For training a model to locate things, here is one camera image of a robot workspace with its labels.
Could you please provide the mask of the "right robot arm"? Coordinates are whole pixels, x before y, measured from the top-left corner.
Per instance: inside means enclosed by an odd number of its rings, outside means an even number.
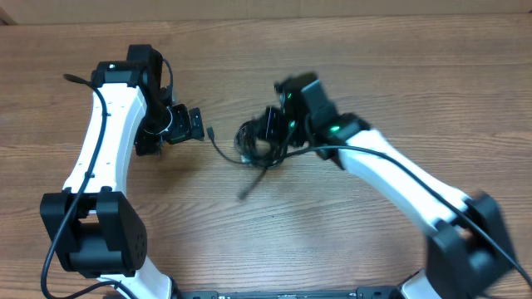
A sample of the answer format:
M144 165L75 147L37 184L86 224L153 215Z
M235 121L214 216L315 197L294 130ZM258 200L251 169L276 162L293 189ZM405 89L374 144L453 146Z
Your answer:
M275 83L258 135L270 164L314 152L357 176L401 210L426 239L426 265L392 298L477 298L512 270L523 274L497 202L471 197L428 174L353 113L339 113L309 72Z

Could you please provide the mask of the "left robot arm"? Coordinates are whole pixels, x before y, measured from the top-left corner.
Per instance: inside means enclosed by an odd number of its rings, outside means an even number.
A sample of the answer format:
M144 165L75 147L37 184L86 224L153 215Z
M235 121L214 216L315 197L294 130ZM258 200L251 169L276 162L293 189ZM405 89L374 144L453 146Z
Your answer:
M148 258L144 223L127 198L132 156L165 144L202 140L200 110L176 104L163 86L170 63L151 45L129 47L123 61L102 61L85 80L93 104L76 164L58 193L44 194L40 215L51 245L42 266L45 297L53 259L67 272L113 287L125 298L178 298L175 280Z

